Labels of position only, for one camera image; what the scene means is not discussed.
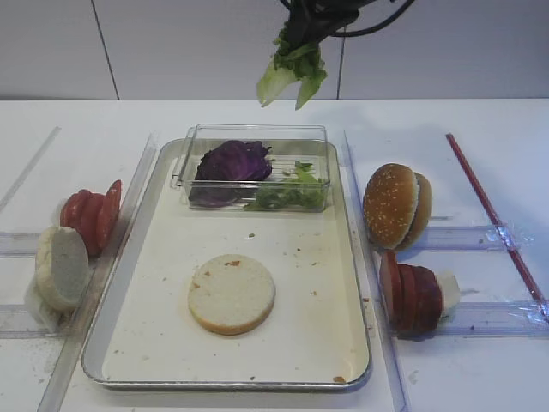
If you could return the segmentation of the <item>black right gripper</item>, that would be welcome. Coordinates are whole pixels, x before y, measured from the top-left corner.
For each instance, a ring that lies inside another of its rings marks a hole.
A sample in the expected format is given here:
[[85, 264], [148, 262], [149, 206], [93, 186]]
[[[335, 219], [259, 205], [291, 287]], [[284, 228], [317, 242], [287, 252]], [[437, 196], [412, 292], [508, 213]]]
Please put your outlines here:
[[343, 37], [345, 27], [359, 17], [360, 1], [281, 1], [289, 12], [280, 38], [290, 47]]

